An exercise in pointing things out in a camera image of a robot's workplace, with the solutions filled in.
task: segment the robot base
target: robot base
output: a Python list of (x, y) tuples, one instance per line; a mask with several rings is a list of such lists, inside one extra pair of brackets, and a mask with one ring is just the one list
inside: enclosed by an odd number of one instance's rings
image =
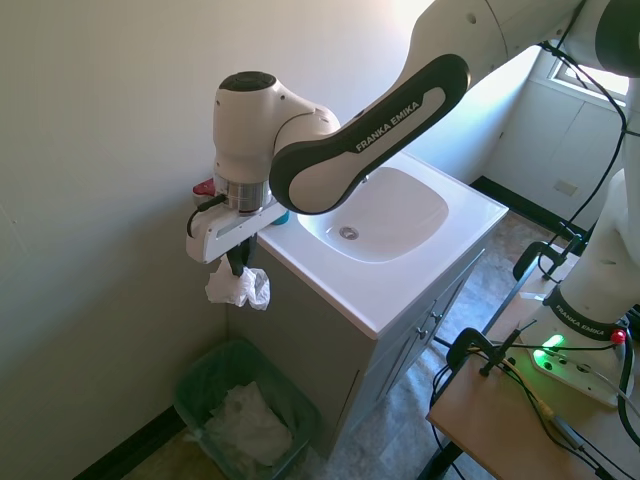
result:
[[(533, 315), (536, 323), (526, 328), (520, 335), (527, 345), (552, 345), (562, 347), (602, 347), (602, 342), (587, 338), (560, 322), (553, 312), (540, 306)], [(530, 323), (530, 319), (521, 322), (520, 328)], [(607, 377), (618, 385), (624, 361), (624, 346), (601, 351), (560, 351), (560, 356), (545, 353), (543, 350), (529, 350), (534, 367), (562, 383), (575, 388), (599, 402), (615, 407), (618, 404), (617, 392), (594, 373), (586, 371), (580, 365), (588, 365), (592, 370)], [(627, 394), (633, 389), (633, 376), (629, 379)]]

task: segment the baseboard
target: baseboard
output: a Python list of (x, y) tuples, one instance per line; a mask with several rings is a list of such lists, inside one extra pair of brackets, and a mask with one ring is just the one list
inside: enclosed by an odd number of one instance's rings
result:
[[(542, 208), (540, 205), (537, 205), (531, 200), (528, 200), (523, 196), (512, 192), (508, 188), (503, 187), (493, 180), (489, 180), (487, 177), (478, 178), (471, 184), (471, 187), (473, 187), (480, 193), (484, 193), (486, 196), (502, 203), (503, 205), (506, 205), (518, 215), (521, 215), (526, 219), (537, 223), (541, 227), (544, 227), (553, 233), (559, 233), (562, 229), (560, 224), (562, 222), (566, 223), (566, 220), (559, 215), (556, 215), (555, 213)], [(575, 233), (581, 234), (582, 236), (587, 234), (586, 230), (578, 227), (577, 225), (570, 224), (569, 228), (571, 228), (571, 230), (573, 230)], [(566, 231), (564, 232), (562, 237), (565, 240), (571, 240), (571, 235)]]
[(74, 480), (120, 480), (183, 428), (184, 422), (170, 407)]

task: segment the green trash can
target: green trash can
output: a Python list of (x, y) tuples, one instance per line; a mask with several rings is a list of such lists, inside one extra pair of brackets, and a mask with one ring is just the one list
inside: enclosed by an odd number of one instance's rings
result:
[(198, 360), (176, 387), (174, 406), (205, 453), (229, 480), (246, 477), (213, 441), (205, 423), (218, 408), (227, 391), (255, 381), (269, 408), (285, 425), (292, 444), (272, 467), (261, 467), (257, 479), (283, 479), (295, 458), (311, 440), (319, 414), (313, 404), (267, 358), (246, 340), (221, 345)]

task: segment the wall outlet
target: wall outlet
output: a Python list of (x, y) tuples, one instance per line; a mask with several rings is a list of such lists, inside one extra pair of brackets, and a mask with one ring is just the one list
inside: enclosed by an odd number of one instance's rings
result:
[(553, 186), (554, 189), (559, 191), (560, 193), (564, 193), (565, 195), (572, 197), (574, 193), (578, 190), (578, 187), (565, 182), (564, 180), (558, 180), (556, 184)]

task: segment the floor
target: floor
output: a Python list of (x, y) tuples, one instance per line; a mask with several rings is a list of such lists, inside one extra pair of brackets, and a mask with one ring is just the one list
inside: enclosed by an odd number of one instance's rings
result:
[[(498, 226), (488, 248), (456, 304), (440, 328), (439, 336), (454, 340), (467, 326), (481, 330), (511, 290), (511, 269), (524, 249), (549, 232), (509, 213)], [(431, 395), (431, 379), (444, 365), (445, 350), (428, 348), (405, 377), (352, 433), (329, 461), (308, 449), (289, 480), (412, 480), (437, 450), (424, 419)], [(225, 477), (197, 444), (178, 434), (125, 477), (126, 480), (218, 480)], [(467, 479), (491, 479), (471, 458), (456, 465)], [(447, 480), (458, 478), (449, 471)]]

